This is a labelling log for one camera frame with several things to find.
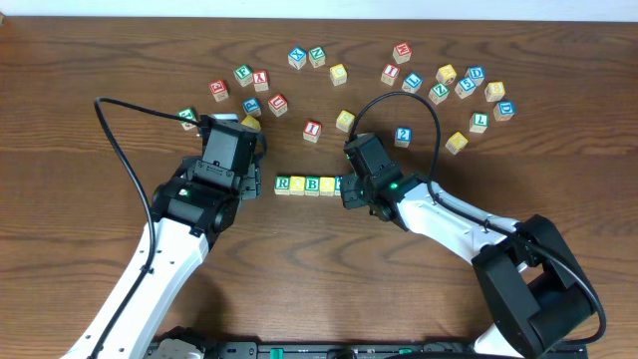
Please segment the green R block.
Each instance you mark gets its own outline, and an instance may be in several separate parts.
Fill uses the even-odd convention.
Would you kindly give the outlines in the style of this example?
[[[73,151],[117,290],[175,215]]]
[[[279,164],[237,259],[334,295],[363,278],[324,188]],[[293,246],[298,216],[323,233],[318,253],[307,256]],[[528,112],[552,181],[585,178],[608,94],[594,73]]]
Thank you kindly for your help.
[[[290,195],[290,177],[277,176],[275,178],[274,192],[278,195]]]

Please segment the red I block upper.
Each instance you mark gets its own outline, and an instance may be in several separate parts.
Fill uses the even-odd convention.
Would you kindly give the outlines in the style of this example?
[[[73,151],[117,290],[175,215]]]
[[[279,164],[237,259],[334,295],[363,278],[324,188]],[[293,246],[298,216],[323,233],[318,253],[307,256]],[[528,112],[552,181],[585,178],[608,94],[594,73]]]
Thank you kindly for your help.
[[[382,72],[381,81],[388,85],[393,86],[400,74],[400,69],[392,64],[387,64]]]

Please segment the blue D block far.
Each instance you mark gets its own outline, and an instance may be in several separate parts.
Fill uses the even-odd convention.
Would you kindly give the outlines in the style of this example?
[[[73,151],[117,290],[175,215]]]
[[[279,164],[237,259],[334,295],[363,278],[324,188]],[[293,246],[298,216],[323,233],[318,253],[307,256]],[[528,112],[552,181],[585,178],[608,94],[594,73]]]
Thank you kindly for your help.
[[[465,77],[470,79],[476,86],[479,86],[485,78],[484,69],[482,66],[468,67]]]

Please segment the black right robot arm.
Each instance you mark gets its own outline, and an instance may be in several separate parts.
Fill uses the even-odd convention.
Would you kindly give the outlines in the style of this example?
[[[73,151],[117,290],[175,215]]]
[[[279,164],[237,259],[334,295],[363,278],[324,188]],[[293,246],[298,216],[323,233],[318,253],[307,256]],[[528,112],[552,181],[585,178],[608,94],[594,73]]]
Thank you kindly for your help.
[[[492,317],[474,343],[481,355],[540,358],[555,345],[582,346],[568,334],[592,316],[606,329],[601,302],[556,226],[494,216],[459,200],[435,181],[397,167],[357,169],[339,181],[346,208],[365,206],[382,221],[424,235],[468,262]]]

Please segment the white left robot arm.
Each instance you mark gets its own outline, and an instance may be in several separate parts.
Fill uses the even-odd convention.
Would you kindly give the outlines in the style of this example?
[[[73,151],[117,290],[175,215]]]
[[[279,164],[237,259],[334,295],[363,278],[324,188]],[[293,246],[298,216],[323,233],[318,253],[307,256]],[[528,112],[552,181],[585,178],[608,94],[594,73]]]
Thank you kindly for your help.
[[[66,358],[143,358],[185,282],[229,228],[245,199],[261,195],[258,161],[225,192],[200,175],[221,168],[186,158],[154,194],[137,253]]]

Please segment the blue X block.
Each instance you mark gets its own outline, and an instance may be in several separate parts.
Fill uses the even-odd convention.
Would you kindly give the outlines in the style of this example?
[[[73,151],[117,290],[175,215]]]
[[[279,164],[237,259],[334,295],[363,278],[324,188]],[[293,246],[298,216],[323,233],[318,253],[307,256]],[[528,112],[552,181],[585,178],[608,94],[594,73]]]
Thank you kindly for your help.
[[[296,70],[300,70],[307,62],[307,53],[300,47],[294,47],[288,53],[288,63]]]

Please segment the yellow O block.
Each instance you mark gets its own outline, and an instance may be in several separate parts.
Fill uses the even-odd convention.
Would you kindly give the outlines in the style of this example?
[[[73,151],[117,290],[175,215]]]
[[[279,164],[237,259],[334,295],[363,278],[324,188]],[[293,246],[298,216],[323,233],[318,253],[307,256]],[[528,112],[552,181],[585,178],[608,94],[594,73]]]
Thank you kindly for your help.
[[[305,194],[306,177],[291,176],[289,191],[291,195]]]

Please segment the green 7 block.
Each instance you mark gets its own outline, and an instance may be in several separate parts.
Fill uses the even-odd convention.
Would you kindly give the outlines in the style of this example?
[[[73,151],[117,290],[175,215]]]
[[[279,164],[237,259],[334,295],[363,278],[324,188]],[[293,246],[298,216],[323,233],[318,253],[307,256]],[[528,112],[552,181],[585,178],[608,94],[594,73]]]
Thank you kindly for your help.
[[[469,131],[471,133],[482,134],[488,128],[489,117],[485,113],[473,113],[470,119]]]

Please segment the blue T block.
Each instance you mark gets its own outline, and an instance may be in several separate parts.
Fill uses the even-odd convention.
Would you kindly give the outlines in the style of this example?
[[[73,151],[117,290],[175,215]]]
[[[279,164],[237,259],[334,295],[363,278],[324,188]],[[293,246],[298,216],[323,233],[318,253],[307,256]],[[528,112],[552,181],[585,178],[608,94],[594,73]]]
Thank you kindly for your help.
[[[340,196],[341,195],[341,179],[342,179],[342,177],[340,177],[340,176],[336,176],[335,177],[335,187],[334,187],[334,195],[335,196]]]

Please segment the green F block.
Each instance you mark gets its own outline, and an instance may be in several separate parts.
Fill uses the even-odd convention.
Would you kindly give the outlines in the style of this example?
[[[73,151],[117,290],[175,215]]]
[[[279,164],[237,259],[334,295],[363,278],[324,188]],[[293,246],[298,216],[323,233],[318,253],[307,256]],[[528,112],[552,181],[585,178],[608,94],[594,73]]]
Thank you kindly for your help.
[[[251,68],[242,64],[233,70],[233,75],[241,87],[246,87],[253,83],[253,72]]]

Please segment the red U block upper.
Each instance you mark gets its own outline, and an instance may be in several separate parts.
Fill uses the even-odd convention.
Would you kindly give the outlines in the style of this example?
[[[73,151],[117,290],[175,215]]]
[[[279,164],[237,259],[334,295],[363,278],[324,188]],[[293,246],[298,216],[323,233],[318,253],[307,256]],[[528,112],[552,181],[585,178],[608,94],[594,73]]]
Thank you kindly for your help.
[[[277,94],[268,100],[268,106],[270,111],[276,116],[280,117],[288,110],[288,102],[282,94]]]

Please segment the green Z block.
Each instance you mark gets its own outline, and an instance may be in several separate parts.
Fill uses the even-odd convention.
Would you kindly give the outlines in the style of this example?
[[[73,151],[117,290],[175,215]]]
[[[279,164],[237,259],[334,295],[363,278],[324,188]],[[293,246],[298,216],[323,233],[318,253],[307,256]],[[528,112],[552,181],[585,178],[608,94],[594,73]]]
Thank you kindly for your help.
[[[450,89],[442,84],[438,83],[434,85],[429,92],[429,99],[435,104],[439,104],[444,101],[450,93]]]

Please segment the green B block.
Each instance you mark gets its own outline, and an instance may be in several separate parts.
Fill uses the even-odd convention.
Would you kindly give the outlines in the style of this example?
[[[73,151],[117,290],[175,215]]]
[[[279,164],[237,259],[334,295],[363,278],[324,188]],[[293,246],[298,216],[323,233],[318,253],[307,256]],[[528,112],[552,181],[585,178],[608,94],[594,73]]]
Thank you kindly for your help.
[[[320,178],[319,177],[305,178],[304,194],[307,196],[320,195]]]

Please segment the red I block lower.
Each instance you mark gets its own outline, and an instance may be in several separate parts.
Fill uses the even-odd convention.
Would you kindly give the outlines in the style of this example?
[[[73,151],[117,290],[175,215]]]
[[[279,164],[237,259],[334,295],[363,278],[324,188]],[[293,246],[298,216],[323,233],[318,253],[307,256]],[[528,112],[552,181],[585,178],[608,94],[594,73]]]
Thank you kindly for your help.
[[[322,132],[322,125],[314,121],[308,121],[303,129],[303,139],[311,143],[317,143]]]

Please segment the yellow G block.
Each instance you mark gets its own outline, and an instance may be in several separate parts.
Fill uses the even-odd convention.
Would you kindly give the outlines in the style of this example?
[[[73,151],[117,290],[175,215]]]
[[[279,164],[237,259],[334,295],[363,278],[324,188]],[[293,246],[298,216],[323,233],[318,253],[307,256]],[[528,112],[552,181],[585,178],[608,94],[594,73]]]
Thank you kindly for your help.
[[[241,122],[244,126],[251,128],[257,132],[261,130],[261,125],[258,120],[253,118],[252,116],[246,116],[244,120]]]

